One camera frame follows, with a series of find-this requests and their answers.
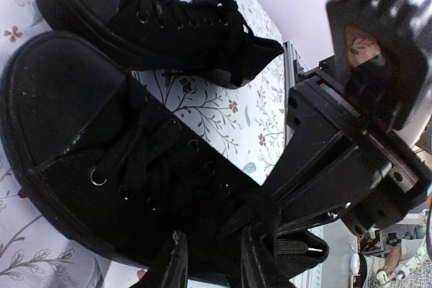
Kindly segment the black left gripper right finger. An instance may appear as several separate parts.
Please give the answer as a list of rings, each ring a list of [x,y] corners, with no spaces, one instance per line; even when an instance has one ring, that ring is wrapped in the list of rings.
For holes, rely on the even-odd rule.
[[[242,230],[240,275],[242,287],[247,288],[295,288],[276,266],[274,257],[252,234],[250,227]]]

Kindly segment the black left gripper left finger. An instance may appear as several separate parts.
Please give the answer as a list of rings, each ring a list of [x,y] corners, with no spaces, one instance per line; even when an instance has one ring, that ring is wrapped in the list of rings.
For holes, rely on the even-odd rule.
[[[174,231],[165,242],[153,265],[130,288],[187,287],[188,246],[186,234]]]

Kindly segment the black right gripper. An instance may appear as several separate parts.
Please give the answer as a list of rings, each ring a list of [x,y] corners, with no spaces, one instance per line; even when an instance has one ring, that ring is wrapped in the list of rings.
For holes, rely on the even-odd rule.
[[[340,219],[355,235],[401,221],[427,198],[430,169],[395,132],[358,112],[319,69],[290,89],[293,136],[262,186],[279,234]]]

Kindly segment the black shoelace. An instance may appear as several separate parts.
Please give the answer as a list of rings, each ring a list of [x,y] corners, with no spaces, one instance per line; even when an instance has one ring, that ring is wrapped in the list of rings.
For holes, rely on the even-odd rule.
[[[251,178],[176,117],[146,109],[126,122],[88,177],[119,198],[127,253],[134,239],[159,244],[173,230],[232,244],[254,219],[279,222],[279,208]]]

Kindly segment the red-soled shoe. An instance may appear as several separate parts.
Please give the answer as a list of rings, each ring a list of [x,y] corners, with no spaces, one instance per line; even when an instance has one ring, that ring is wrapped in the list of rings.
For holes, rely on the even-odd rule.
[[[168,69],[237,89],[283,47],[254,34],[235,0],[35,0],[48,25],[130,70]]]

